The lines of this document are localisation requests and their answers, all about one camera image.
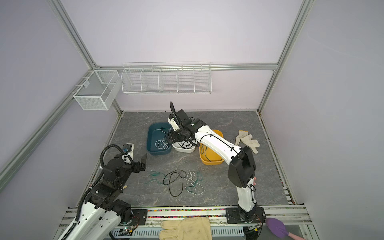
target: purple spatula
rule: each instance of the purple spatula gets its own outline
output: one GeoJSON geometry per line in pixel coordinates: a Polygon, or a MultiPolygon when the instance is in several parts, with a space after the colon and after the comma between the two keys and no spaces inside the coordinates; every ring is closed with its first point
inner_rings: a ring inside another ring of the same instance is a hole
{"type": "Polygon", "coordinates": [[[271,232],[279,238],[289,236],[294,240],[305,240],[302,237],[299,237],[299,236],[285,230],[284,223],[282,223],[280,220],[277,220],[276,218],[267,218],[265,220],[265,223],[266,223],[267,227],[269,228],[269,230],[271,230],[271,232]]]}

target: white wall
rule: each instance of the white wall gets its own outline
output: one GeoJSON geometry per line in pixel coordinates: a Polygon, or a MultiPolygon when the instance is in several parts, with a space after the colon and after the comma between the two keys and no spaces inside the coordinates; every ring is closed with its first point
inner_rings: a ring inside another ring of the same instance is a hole
{"type": "Polygon", "coordinates": [[[125,111],[169,111],[176,109],[257,109],[271,79],[271,70],[212,71],[211,94],[126,95],[117,101],[125,111]]]}
{"type": "Polygon", "coordinates": [[[62,0],[98,65],[276,63],[302,0],[62,0]]]}
{"type": "Polygon", "coordinates": [[[318,0],[262,112],[320,239],[383,239],[384,2],[318,0]]]}
{"type": "Polygon", "coordinates": [[[51,240],[75,207],[116,120],[73,104],[0,193],[2,239],[51,240]]]}
{"type": "Polygon", "coordinates": [[[0,3],[0,168],[88,70],[45,0],[0,3]]]}

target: white label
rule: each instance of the white label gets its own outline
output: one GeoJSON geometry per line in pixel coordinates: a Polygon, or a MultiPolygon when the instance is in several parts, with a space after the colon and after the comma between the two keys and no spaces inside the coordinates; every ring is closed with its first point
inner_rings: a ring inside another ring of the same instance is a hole
{"type": "Polygon", "coordinates": [[[89,85],[89,81],[87,80],[87,81],[85,81],[85,83],[84,83],[84,87],[87,88],[88,85],[89,85]]]}

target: pink handle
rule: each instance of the pink handle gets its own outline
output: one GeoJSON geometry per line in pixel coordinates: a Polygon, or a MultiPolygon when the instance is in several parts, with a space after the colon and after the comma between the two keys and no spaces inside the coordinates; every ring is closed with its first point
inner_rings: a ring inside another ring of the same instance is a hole
{"type": "Polygon", "coordinates": [[[297,235],[295,235],[293,233],[290,233],[290,232],[288,233],[288,236],[291,237],[294,240],[305,240],[302,237],[299,237],[299,236],[297,236],[297,235]]]}

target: black mounting plate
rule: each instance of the black mounting plate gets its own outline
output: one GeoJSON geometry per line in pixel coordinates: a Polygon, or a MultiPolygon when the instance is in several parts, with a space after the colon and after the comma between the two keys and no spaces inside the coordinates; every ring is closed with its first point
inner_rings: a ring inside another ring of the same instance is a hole
{"type": "Polygon", "coordinates": [[[139,225],[145,225],[145,221],[147,220],[148,210],[147,209],[131,209],[131,210],[133,212],[133,216],[136,216],[136,217],[133,217],[132,221],[128,225],[136,226],[138,221],[137,217],[140,219],[139,225]]]}
{"type": "Polygon", "coordinates": [[[240,208],[238,207],[227,207],[225,209],[225,215],[227,217],[227,223],[260,223],[259,218],[262,223],[265,223],[265,212],[264,208],[257,207],[255,214],[251,217],[249,222],[241,221],[240,219],[240,208]]]}

